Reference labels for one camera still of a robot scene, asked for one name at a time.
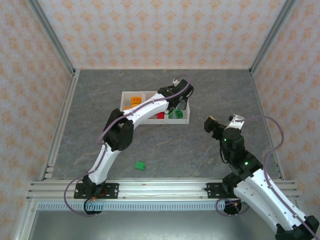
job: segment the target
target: gray floor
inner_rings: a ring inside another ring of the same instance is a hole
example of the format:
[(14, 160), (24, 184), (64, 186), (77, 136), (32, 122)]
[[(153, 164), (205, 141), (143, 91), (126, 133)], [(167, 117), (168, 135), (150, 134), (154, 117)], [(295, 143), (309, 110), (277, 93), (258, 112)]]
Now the gray floor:
[[(194, 93), (189, 99), (188, 125), (141, 125), (133, 142), (114, 161), (108, 178), (223, 178), (231, 172), (219, 155), (219, 144), (204, 131), (208, 116), (226, 124), (232, 114), (261, 115), (248, 70), (81, 70), (54, 166), (54, 178), (86, 173), (101, 147), (95, 144), (111, 111), (120, 108), (122, 91), (157, 91), (187, 73)], [(245, 146), (260, 161), (270, 150), (262, 120), (242, 128)], [(135, 169), (136, 161), (146, 164)], [(268, 172), (279, 173), (270, 159)]]
[(274, 240), (252, 209), (237, 217), (216, 211), (111, 211), (97, 218), (38, 211), (30, 240)]

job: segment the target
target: wall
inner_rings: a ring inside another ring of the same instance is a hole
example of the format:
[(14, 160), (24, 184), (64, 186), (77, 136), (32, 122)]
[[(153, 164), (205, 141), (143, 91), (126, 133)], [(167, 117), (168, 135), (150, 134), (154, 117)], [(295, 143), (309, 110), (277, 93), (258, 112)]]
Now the wall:
[(39, 180), (70, 75), (26, 0), (0, 4), (0, 239)]
[[(264, 113), (284, 128), (279, 149), (288, 179), (297, 180), (309, 214), (320, 219), (320, 5), (299, 0), (258, 73)], [(277, 127), (269, 125), (276, 142)]]
[(39, 0), (75, 68), (251, 67), (285, 0)]

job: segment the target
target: metal base plate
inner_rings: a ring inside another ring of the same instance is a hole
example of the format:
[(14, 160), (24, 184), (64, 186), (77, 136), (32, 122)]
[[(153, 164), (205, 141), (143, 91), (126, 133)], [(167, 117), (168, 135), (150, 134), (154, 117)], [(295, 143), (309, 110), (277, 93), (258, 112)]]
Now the metal base plate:
[(236, 195), (227, 194), (223, 187), (222, 182), (208, 182), (206, 189), (208, 193), (208, 199), (237, 199)]
[[(75, 186), (73, 197), (75, 199), (90, 199), (91, 196), (85, 194), (84, 188), (84, 183), (77, 183)], [(119, 193), (119, 184), (105, 183), (101, 193), (102, 194), (99, 196), (99, 199), (117, 199)]]

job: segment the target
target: orange block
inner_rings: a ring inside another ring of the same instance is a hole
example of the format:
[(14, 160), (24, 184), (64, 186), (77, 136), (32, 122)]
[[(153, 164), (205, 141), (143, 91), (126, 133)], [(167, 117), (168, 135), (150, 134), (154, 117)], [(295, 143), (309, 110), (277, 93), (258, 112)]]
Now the orange block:
[(139, 96), (134, 96), (131, 98), (131, 105), (134, 105), (134, 104), (140, 104), (142, 102), (141, 100), (141, 97)]

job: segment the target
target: metal bracket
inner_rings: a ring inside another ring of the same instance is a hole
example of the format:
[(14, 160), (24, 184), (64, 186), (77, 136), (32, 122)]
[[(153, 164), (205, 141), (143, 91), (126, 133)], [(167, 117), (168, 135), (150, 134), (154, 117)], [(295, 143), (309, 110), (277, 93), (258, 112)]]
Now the metal bracket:
[[(102, 194), (99, 195), (99, 199), (117, 199), (119, 193), (119, 183), (106, 183), (102, 189)], [(75, 199), (90, 199), (91, 196), (85, 192), (85, 184), (77, 183), (74, 190), (73, 197)]]
[(238, 199), (236, 195), (226, 193), (222, 182), (208, 182), (204, 190), (208, 193), (208, 199)]

